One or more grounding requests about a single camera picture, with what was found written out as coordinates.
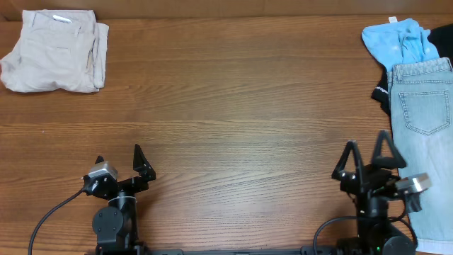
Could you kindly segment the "light blue denim shorts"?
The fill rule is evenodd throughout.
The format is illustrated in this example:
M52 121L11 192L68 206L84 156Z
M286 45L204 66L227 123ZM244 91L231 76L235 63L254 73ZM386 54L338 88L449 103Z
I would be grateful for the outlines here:
M426 173L431 187L409 215L418 251L452 253L452 65L449 58L398 64L388 73L394 144L407 166L399 174Z

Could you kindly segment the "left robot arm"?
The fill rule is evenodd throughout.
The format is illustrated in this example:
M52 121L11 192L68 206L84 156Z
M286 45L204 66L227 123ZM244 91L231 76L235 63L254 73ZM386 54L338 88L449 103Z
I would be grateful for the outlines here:
M149 182L156 179L156 172L138 144L134 146L132 168L138 175L119 181L117 170L99 156L83 177L82 191L108 202L92 220L97 254L150 253L146 243L139 239L136 194L149 189Z

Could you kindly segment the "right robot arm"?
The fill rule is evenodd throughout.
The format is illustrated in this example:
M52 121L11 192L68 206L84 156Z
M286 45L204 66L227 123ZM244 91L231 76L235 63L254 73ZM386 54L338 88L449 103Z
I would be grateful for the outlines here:
M379 132L371 162L365 165L357 142L346 143L331 178L340 182L340 190L352 197L357 223L357 236L339 239L334 254L414 254L416 238L408 237L395 226L403 220L406 210L398 217L388 215L389 202L401 200L407 194L397 188L401 177L392 173L403 168L403 159L391 140L389 132Z

